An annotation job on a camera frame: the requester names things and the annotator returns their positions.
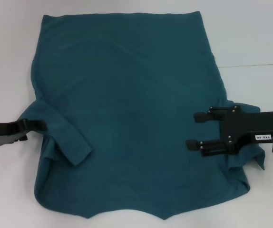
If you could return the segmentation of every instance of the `black metal bracket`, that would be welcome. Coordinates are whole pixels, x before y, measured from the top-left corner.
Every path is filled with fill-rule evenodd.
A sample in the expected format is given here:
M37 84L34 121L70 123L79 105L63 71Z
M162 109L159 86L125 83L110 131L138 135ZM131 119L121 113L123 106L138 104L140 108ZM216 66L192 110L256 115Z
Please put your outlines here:
M0 123L0 146L17 141L28 140L30 131L46 131L47 126L42 120L21 119L11 123Z
M273 142L273 112L245 113L241 107L210 107L207 113L195 113L196 123L220 121L219 140L186 140L191 151L200 151L203 156L237 154L251 143Z

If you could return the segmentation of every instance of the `white label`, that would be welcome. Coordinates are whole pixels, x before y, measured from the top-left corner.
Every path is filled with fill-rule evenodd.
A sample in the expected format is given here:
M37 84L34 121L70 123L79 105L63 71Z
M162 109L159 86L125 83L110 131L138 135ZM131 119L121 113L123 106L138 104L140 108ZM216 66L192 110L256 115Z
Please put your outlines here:
M270 134L255 135L256 140L270 140L272 136Z

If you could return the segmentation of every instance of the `wrinkled fabric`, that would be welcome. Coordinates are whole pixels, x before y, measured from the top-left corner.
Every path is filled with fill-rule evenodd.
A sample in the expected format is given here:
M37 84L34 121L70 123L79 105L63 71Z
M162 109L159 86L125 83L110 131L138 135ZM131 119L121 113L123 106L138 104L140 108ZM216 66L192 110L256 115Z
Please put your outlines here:
M195 123L210 106L232 106L199 12L44 16L31 80L41 119L35 196L86 218L135 209L162 219L248 192L242 166L264 151L202 157L186 139L220 138ZM247 112L258 107L242 105Z

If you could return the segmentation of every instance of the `white table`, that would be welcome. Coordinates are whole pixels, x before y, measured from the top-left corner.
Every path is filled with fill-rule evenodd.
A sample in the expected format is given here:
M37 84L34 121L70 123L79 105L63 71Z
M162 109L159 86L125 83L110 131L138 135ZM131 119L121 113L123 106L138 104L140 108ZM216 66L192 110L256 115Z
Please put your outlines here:
M202 13L229 99L273 111L273 0L0 0L0 122L16 120L35 99L30 65L44 14ZM270 228L273 154L266 171L245 166L251 191L237 199L161 220L134 210L91 219L42 208L35 200L41 136L0 147L0 228Z

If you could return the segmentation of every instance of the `white tabletop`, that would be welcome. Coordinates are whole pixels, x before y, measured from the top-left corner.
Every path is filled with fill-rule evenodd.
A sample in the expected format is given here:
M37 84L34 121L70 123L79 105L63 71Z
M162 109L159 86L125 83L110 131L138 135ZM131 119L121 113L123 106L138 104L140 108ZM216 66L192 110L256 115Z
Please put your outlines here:
M228 98L273 111L273 0L0 0L0 122L16 120L35 99L29 72L44 14L193 11L203 16ZM28 137L0 147L0 228L273 227L271 145L263 147L265 171L255 163L245 166L251 191L237 199L165 221L135 210L85 219L36 202L41 136Z

